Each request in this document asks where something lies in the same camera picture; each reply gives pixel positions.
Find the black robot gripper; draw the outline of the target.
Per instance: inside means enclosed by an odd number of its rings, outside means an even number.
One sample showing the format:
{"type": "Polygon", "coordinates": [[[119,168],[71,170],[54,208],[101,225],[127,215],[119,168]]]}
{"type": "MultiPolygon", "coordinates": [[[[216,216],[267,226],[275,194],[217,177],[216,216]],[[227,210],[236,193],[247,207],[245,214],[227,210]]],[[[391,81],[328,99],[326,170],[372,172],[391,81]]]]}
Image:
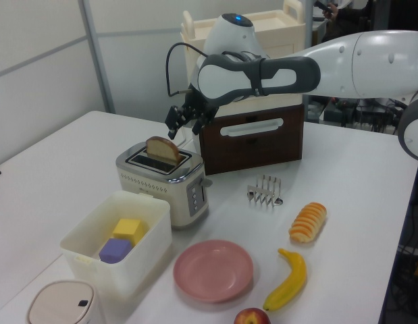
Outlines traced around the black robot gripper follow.
{"type": "Polygon", "coordinates": [[[200,134],[206,125],[213,123],[217,110],[218,107],[208,103],[206,98],[194,86],[189,86],[183,105],[169,108],[165,119],[165,125],[169,130],[169,138],[173,140],[178,130],[194,119],[192,133],[200,134]]]}

